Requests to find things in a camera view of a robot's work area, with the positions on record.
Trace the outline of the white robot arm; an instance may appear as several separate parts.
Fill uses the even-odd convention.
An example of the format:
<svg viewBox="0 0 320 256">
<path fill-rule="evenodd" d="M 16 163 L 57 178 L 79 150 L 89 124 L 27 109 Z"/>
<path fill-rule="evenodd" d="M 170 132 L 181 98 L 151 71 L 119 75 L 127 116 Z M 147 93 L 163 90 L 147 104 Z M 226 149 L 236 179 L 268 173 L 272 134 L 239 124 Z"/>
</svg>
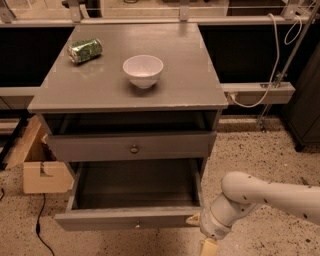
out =
<svg viewBox="0 0 320 256">
<path fill-rule="evenodd" d="M 222 192 L 209 206 L 186 220 L 205 236 L 199 256 L 216 256 L 218 240 L 232 225 L 262 205 L 320 224 L 320 187 L 268 182 L 243 172 L 229 172 L 221 181 Z"/>
</svg>

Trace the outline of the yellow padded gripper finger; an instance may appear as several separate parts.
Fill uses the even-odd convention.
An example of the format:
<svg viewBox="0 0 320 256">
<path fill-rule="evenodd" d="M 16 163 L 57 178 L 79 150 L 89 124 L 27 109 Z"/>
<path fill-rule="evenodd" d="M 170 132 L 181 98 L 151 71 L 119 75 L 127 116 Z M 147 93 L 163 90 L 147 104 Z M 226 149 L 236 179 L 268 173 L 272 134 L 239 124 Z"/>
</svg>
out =
<svg viewBox="0 0 320 256">
<path fill-rule="evenodd" d="M 198 226 L 200 221 L 200 213 L 196 213 L 186 219 L 186 223 L 192 226 Z"/>
<path fill-rule="evenodd" d="M 214 239 L 206 238 L 201 241 L 200 256 L 216 256 L 217 250 L 218 245 Z"/>
</svg>

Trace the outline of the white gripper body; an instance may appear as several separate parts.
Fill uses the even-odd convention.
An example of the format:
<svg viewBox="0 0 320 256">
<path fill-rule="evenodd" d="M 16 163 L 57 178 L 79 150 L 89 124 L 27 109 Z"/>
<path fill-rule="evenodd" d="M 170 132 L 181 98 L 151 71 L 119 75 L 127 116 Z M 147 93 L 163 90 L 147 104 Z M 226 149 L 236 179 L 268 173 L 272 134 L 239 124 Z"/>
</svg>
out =
<svg viewBox="0 0 320 256">
<path fill-rule="evenodd" d="M 215 240 L 224 239 L 231 231 L 230 227 L 221 224 L 212 214 L 209 208 L 204 208 L 200 213 L 200 231 L 209 238 Z"/>
</svg>

